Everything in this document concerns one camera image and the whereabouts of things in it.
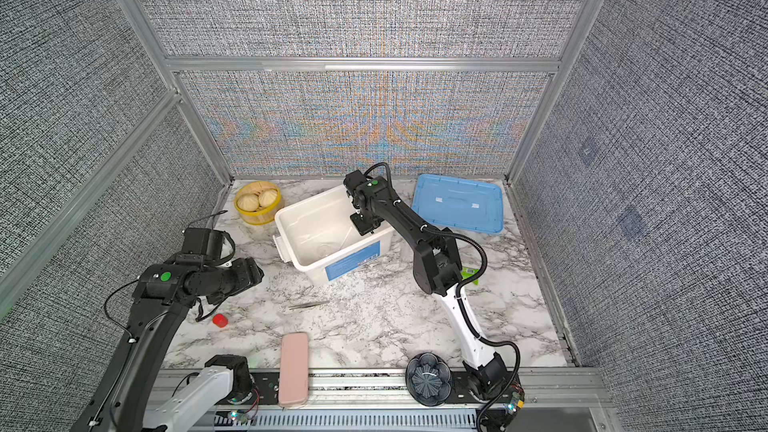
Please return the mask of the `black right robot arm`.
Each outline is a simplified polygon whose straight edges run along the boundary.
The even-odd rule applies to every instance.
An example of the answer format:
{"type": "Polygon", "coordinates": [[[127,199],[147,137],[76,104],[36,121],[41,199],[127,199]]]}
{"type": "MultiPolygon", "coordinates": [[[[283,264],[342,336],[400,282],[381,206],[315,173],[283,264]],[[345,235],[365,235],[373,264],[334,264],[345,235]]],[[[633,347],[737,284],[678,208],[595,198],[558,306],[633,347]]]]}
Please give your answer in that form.
{"type": "Polygon", "coordinates": [[[458,243],[464,242],[479,253],[478,275],[483,275],[488,266],[483,248],[469,237],[429,224],[403,202],[383,176],[354,170],[344,177],[343,185],[355,209],[350,220],[360,235],[371,234],[386,223],[410,247],[414,280],[424,293],[441,300],[459,339],[462,363],[474,396],[482,402],[499,396],[512,374],[497,349],[512,343],[484,336],[465,293],[465,287],[474,279],[462,276],[458,243]]]}

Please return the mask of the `clear plastic funnel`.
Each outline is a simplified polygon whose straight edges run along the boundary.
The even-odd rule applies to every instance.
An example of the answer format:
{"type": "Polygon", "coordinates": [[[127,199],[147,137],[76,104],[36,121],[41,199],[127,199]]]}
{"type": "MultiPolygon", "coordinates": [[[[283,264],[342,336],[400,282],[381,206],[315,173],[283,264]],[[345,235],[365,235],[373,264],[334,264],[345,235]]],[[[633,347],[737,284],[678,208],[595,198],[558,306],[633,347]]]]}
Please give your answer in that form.
{"type": "Polygon", "coordinates": [[[338,248],[336,247],[335,243],[331,242],[323,242],[317,245],[316,247],[316,259],[322,260],[338,251],[338,248]]]}

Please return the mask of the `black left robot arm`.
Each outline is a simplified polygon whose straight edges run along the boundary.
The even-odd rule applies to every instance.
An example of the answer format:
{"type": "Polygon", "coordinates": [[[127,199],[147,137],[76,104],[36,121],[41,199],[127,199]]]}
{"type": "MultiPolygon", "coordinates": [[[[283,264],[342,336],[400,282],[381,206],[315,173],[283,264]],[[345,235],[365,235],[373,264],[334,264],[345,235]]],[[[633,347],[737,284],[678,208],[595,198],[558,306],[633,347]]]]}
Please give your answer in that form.
{"type": "Polygon", "coordinates": [[[148,405],[167,350],[200,298],[215,304],[264,278],[252,258],[231,263],[177,254],[148,267],[134,282],[124,335],[100,384],[75,421],[75,431],[187,431],[222,400],[249,399],[253,381],[246,358],[215,356],[191,383],[163,405],[148,405]]]}

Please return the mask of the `clear glass stirring rod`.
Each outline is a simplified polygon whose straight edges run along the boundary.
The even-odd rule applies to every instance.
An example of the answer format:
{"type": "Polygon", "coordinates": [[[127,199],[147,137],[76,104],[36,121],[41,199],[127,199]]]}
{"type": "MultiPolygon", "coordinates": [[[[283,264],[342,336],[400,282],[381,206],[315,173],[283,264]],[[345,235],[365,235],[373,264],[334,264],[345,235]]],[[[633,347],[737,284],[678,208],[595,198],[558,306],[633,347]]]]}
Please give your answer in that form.
{"type": "Polygon", "coordinates": [[[319,230],[302,230],[297,234],[299,243],[318,243],[325,240],[326,233],[319,230]]]}

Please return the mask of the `metal tweezers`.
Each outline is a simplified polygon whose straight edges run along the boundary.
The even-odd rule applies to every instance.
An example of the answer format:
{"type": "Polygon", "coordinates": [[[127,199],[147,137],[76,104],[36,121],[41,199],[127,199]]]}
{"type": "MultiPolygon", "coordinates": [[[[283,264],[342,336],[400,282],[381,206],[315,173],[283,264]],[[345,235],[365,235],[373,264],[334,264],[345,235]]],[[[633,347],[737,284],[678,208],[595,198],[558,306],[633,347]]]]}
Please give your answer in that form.
{"type": "Polygon", "coordinates": [[[291,306],[288,307],[288,309],[292,310],[292,311],[293,310],[305,310],[305,309],[311,309],[311,308],[315,308],[315,307],[320,307],[320,306],[326,305],[328,303],[329,303],[329,301],[327,301],[327,300],[325,300],[325,301],[314,301],[314,302],[308,302],[308,303],[301,303],[301,304],[291,305],[291,306]]]}

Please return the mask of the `white plastic storage bin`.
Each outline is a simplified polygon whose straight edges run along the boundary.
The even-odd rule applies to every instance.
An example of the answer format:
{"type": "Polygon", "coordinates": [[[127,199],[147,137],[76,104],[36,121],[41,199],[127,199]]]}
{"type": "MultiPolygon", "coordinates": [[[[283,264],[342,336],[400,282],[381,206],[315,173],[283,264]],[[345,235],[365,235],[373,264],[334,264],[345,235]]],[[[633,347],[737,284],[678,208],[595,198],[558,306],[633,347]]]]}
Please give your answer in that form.
{"type": "Polygon", "coordinates": [[[350,220],[355,212],[342,185],[281,209],[275,216],[279,233],[273,237],[280,258],[323,286],[388,253],[393,227],[384,222],[374,233],[360,236],[350,220]],[[338,251],[317,260],[315,250],[323,242],[297,241],[297,234],[307,229],[325,232],[323,242],[335,243],[338,251]]]}

